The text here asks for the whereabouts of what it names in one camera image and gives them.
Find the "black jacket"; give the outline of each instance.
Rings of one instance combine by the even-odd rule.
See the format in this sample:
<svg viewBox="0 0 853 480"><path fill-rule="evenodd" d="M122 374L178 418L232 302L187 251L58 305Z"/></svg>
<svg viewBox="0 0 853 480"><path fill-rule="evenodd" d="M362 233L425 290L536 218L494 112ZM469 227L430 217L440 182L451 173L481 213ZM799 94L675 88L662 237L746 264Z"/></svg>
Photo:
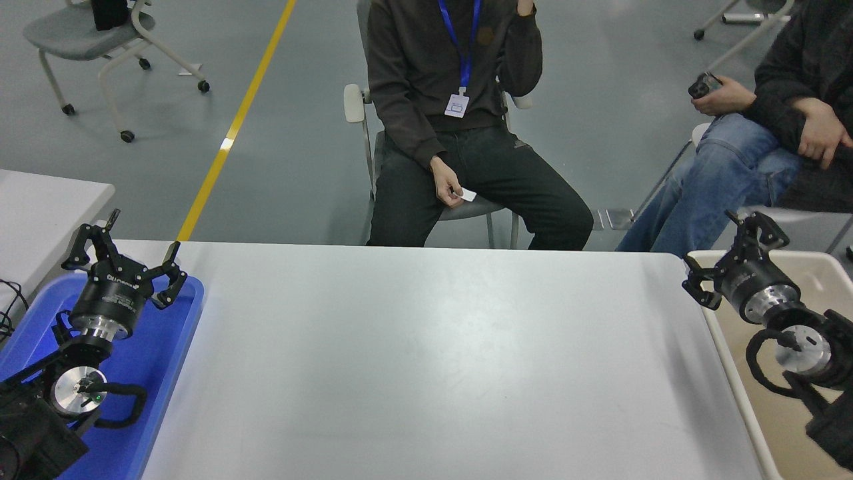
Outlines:
<svg viewBox="0 0 853 480"><path fill-rule="evenodd" d="M853 133L853 3L805 0L780 32L755 72L756 101L744 116L768 128L783 148L796 153L805 117L789 106L799 97L831 105ZM805 160L781 206L853 213L853 152L839 147L822 171Z"/></svg>
<svg viewBox="0 0 853 480"><path fill-rule="evenodd" d="M437 0L372 0L368 17L368 81L386 133L424 168L444 151L435 132L497 125L504 107L495 78L511 95L533 90L542 74L542 37L535 15L520 17L517 0L483 1L474 45L473 2L447 0L463 52L473 53L465 117L444 115L459 92L460 56Z"/></svg>

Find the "chair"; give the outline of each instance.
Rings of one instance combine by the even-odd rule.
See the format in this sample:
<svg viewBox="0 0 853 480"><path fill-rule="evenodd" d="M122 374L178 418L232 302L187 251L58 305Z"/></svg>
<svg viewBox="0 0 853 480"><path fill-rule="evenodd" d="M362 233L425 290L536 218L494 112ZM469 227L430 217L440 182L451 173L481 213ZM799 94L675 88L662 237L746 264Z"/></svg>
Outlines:
<svg viewBox="0 0 853 480"><path fill-rule="evenodd" d="M690 135L690 140L684 145L681 152L676 156L675 160L664 172L664 175L658 180L651 193L643 201L642 205L637 209L639 215L649 200L657 193L660 185L669 177L670 172L681 159L687 148L693 145L695 148L699 146L699 141L705 135L705 131L711 123L703 123L697 125ZM792 239L792 246L799 250L808 251L825 251L831 254L841 240L844 239L850 227L853 226L853 215L849 214L832 214L824 212L806 212L803 210L794 210L790 208L765 207L764 205L750 205L738 209L738 215L743 217L752 212L761 212L772 218ZM834 231L838 225L842 224L838 233L834 235L828 243L822 242L826 240L816 235L817 231ZM795 232L802 231L802 235L793 235ZM717 242L712 247L713 249L727 249L731 246L731 239L734 237L734 224L728 225L726 231L717 239Z"/></svg>
<svg viewBox="0 0 853 480"><path fill-rule="evenodd" d="M359 0L357 4L358 24L362 35L362 47L364 49L365 58L368 54L368 39L367 39L367 20L368 12L370 11L369 0ZM370 98L370 89L362 89L358 85L349 84L344 87L344 113L346 121L349 123L361 123L364 132L364 154L367 158L368 175L370 177L370 199L373 201L376 195L376 179L379 175L380 166L382 163L381 152L385 142L385 132L376 134L376 141L373 152L370 148L370 132L368 130L368 122L366 115L366 104L372 103ZM531 101L528 96L513 98L513 103L517 108L530 108ZM504 120L509 128L508 114ZM445 208L439 217L439 221L443 220L462 220L485 215L486 229L489 235L489 247L495 248L494 226L492 224L491 214L503 210L504 207L494 202L486 200L482 196L477 196L473 202L464 202L457 208ZM515 249L519 241L519 216L513 212L512 231L509 238L509 248Z"/></svg>
<svg viewBox="0 0 853 480"><path fill-rule="evenodd" d="M727 12L735 6L740 0L727 0L726 4L717 11L703 26L693 32L693 38L701 40L705 37L705 31L712 25L722 20L723 23L744 23L743 19L729 20ZM719 67L724 61L731 56L743 50L747 45L754 42L758 37L764 35L774 25L787 21L788 14L794 8L795 0L745 0L746 4L760 12L759 14L751 15L752 19L757 19L760 22L758 28L747 35L743 40L740 40L734 47L729 49L721 57L717 58L711 65L706 68L706 71L713 71Z"/></svg>
<svg viewBox="0 0 853 480"><path fill-rule="evenodd" d="M149 45L154 45L199 79L197 86L202 93L210 90L210 84L207 83L204 75L168 46L152 37L150 31L154 28L154 18L142 12L144 5L151 4L150 0L136 1L131 10L130 22L103 32L98 32L95 29L90 2L73 3L71 0L65 0L65 3L64 9L35 20L24 28L24 37L38 48L38 58L42 63L50 86L53 87L62 113L73 115L75 113L74 106L65 101L59 84L56 83L56 78L45 55L48 53L74 61L89 61L96 58L109 60L98 73L98 83L101 86L104 98L107 100L116 130L121 139L127 143L132 142L135 135L125 128L124 120L115 106L113 93L107 84L107 73L120 63L134 56L138 59L139 66L143 70L149 70L151 64L139 54ZM136 40L139 41L131 46L131 43ZM111 52L118 49L123 51L117 56L110 55Z"/></svg>

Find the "hand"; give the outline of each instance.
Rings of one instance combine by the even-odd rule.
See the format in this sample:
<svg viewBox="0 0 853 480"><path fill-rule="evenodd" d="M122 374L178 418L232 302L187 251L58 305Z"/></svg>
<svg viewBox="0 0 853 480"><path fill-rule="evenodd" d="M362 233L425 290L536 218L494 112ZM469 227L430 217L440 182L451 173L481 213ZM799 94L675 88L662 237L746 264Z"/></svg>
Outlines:
<svg viewBox="0 0 853 480"><path fill-rule="evenodd" d="M798 154L819 161L821 169L826 170L833 163L839 144L853 147L853 139L828 104L817 98L799 98L791 106L805 115Z"/></svg>
<svg viewBox="0 0 853 480"><path fill-rule="evenodd" d="M703 114L718 116L742 112L755 102L755 94L734 79L717 75L722 87L693 100L693 106Z"/></svg>
<svg viewBox="0 0 853 480"><path fill-rule="evenodd" d="M459 185L456 172L438 156L429 161L429 167L432 170L432 179L435 180L435 196L450 208L462 205L465 201L461 197L462 186Z"/></svg>
<svg viewBox="0 0 853 480"><path fill-rule="evenodd" d="M533 13L533 0L519 0L519 15L526 17Z"/></svg>

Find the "id badge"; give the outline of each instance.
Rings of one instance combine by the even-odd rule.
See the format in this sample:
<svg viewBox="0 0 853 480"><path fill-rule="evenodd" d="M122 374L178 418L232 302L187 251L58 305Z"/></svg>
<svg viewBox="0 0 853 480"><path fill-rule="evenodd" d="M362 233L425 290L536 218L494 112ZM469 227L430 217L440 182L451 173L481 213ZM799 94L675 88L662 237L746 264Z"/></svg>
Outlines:
<svg viewBox="0 0 853 480"><path fill-rule="evenodd" d="M465 116L465 110L467 108L468 97L453 94L450 96L450 101L447 102L447 108L444 109L444 114L460 119Z"/></svg>

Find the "yellow floor line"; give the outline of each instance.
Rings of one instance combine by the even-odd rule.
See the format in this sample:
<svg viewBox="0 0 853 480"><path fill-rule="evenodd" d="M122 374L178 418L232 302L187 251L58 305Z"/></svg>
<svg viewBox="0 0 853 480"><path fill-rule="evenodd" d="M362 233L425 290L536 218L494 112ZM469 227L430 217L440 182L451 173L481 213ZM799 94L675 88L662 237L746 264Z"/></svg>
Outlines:
<svg viewBox="0 0 853 480"><path fill-rule="evenodd" d="M210 170L207 171L205 181L201 184L199 193L195 196L193 206L190 207L187 218L183 221L181 231L177 234L178 242L188 241L189 237L193 234L195 224L199 221L199 217L201 216L201 210L204 209L205 203L207 203L207 198L210 196L211 190L213 190L213 186L219 178L219 173L222 172L222 167L225 165L225 161L228 160L228 154L231 152L231 146L234 144L237 134L240 133L240 128L243 126L243 120L246 119L246 114L252 106L252 102L255 100L255 95L258 93L258 88L261 85L261 82L264 80L266 69L270 65L272 56L276 52L276 46L278 46L281 34L284 32L284 27L287 26L287 21L290 20L290 14L293 12L294 6L296 6L296 0L287 1L287 6L284 8L284 12L281 13L281 19L279 19L278 25L276 25L276 30L273 32L272 38L270 38L270 42L267 44L264 57L261 58L261 62L258 64L258 70L255 71L252 83L249 84L249 90L246 91L246 95L243 97L243 102L240 104L240 108L237 109L237 115L235 115L234 120L231 122L231 127L228 129L228 134L222 141L222 145L219 146L216 158L213 159L213 164L211 165Z"/></svg>

